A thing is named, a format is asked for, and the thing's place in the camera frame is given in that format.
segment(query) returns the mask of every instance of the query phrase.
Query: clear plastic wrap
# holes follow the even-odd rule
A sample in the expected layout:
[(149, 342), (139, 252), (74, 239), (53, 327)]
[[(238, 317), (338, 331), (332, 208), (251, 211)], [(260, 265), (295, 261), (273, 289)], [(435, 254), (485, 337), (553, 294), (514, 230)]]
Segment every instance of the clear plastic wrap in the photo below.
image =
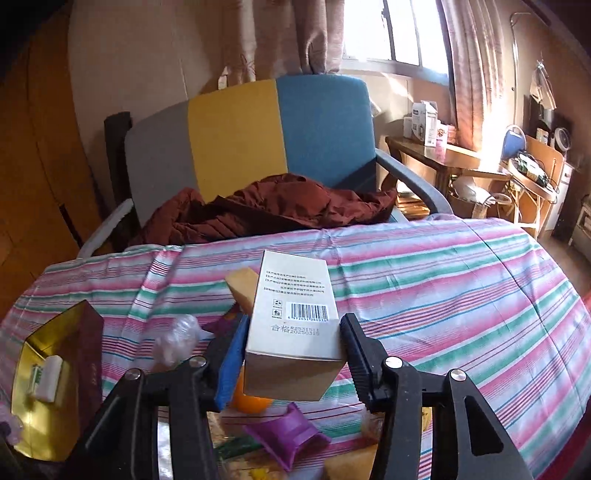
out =
[(361, 414), (361, 434), (378, 443), (382, 435), (384, 417), (385, 415), (383, 413), (370, 413), (365, 410)]
[(179, 315), (166, 332), (156, 338), (152, 354), (161, 365), (173, 367), (191, 356), (199, 340), (213, 337), (199, 326), (193, 315)]

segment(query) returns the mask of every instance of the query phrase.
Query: white box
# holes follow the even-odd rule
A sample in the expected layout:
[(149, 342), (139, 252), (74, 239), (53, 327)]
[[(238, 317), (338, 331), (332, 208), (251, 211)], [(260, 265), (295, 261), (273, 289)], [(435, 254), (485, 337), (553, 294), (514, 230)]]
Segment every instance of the white box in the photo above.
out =
[(402, 119), (402, 136), (409, 140), (413, 137), (413, 118), (411, 116), (405, 116)]
[(244, 393), (320, 400), (344, 364), (326, 261), (265, 250), (246, 341)]
[(434, 147), (437, 139), (437, 104), (423, 100), (413, 104), (413, 138)]

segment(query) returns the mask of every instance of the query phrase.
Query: blue cushion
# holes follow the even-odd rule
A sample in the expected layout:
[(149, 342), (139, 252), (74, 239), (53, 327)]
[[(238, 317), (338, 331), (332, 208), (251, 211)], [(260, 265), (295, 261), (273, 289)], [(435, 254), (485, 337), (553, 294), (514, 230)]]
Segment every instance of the blue cushion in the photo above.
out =
[(289, 172), (328, 187), (368, 185), (375, 178), (374, 126), (367, 86), (342, 75), (277, 79)]

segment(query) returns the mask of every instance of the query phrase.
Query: bed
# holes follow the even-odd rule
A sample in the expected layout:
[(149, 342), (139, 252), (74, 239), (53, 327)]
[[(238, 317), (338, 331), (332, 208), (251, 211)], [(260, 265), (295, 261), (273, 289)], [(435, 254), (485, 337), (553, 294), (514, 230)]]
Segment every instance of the bed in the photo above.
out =
[[(187, 247), (143, 245), (48, 267), (0, 326), (0, 393), (10, 399), (23, 339), (81, 300), (104, 317), (103, 395), (130, 367), (150, 370), (154, 338), (171, 317), (205, 325), (233, 304), (224, 276), (258, 271), (265, 248), (323, 258), (340, 315), (416, 368), (468, 372), (534, 477), (567, 442), (591, 393), (591, 318), (562, 270), (524, 231), (498, 219), (432, 216)], [(196, 351), (202, 351), (201, 343)], [(286, 402), (263, 414), (275, 417)], [(363, 405), (345, 365), (320, 402), (300, 408), (332, 438), (300, 458), (291, 478), (320, 478), (323, 459), (366, 446)], [(258, 421), (231, 410), (225, 422)], [(430, 474), (431, 430), (419, 478)]]

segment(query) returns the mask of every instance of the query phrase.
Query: brown jacket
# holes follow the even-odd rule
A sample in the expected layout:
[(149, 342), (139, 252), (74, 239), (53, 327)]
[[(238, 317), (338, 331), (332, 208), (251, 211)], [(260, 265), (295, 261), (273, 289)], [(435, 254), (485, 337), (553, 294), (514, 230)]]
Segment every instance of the brown jacket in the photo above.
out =
[(388, 221), (395, 196), (355, 193), (286, 173), (204, 203), (183, 189), (158, 208), (130, 245), (205, 244), (228, 238)]

